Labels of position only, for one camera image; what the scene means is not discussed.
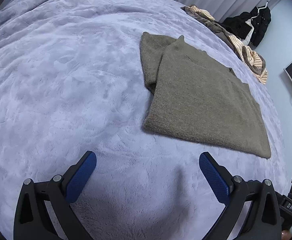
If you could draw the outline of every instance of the knit fabric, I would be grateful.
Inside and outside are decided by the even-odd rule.
[[[140,56],[154,94],[145,129],[270,158],[259,105],[231,68],[183,36],[143,33]]]

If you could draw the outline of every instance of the metal screw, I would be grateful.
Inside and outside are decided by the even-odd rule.
[[[60,181],[61,180],[61,176],[60,175],[56,175],[56,176],[54,176],[53,180],[55,182]]]
[[[234,181],[236,181],[236,182],[242,182],[243,179],[242,179],[241,176],[234,176]]]
[[[24,184],[25,184],[25,185],[28,185],[30,182],[31,182],[31,179],[25,179],[25,180],[24,180]]]
[[[270,181],[269,179],[266,179],[266,180],[265,180],[265,184],[266,184],[267,186],[270,186],[270,185],[271,185],[271,181]]]

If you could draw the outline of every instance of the black puffer jacket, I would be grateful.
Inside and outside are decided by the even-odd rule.
[[[243,35],[241,35],[241,33],[238,33],[238,32],[240,32],[243,29],[243,23],[245,23],[245,21],[249,20],[250,18],[252,18],[256,15],[257,15],[257,7],[255,7],[250,13],[243,12],[239,16],[226,18],[224,20],[223,24],[231,26],[231,28],[234,30],[233,34],[240,37]],[[265,9],[260,9],[259,15],[256,18],[252,19],[251,24],[254,27],[254,32],[252,34],[252,38],[250,39],[250,42],[254,46],[257,47],[259,45],[259,43],[262,41],[262,39],[264,38],[264,35],[266,33],[266,30],[267,30],[267,27],[268,27],[270,21],[271,21],[270,9],[268,7],[266,7]],[[239,29],[236,30],[236,28],[234,28],[234,26],[240,26],[241,30],[239,30]]]

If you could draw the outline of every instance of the plush bedspread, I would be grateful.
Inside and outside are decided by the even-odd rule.
[[[181,6],[13,0],[0,11],[0,230],[7,239],[24,179],[63,174],[86,150],[96,153],[97,167],[72,207],[94,239],[201,239],[224,208],[199,170],[203,151],[233,175],[269,178],[287,193],[282,131],[265,86]],[[144,31],[184,35],[249,84],[270,159],[142,130],[152,99],[139,55]]]

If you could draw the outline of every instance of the wall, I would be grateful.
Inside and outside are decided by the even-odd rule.
[[[292,62],[292,1],[281,0],[271,10],[271,22],[256,51],[266,60],[266,87],[282,123],[288,179],[292,179],[292,82],[284,72]]]

